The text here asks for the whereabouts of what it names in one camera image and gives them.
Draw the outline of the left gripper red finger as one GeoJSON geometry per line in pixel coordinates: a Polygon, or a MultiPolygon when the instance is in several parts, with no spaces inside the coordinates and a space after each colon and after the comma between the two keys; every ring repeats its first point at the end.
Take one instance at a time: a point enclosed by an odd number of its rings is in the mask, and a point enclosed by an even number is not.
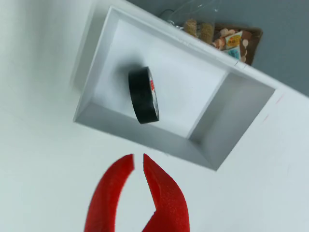
{"type": "Polygon", "coordinates": [[[143,171],[155,204],[155,212],[144,232],[189,232],[189,213],[185,197],[174,179],[147,154],[143,171]]]}
{"type": "Polygon", "coordinates": [[[115,231],[115,216],[119,197],[133,170],[133,154],[129,154],[114,162],[104,173],[88,208],[85,232],[115,231]]]}

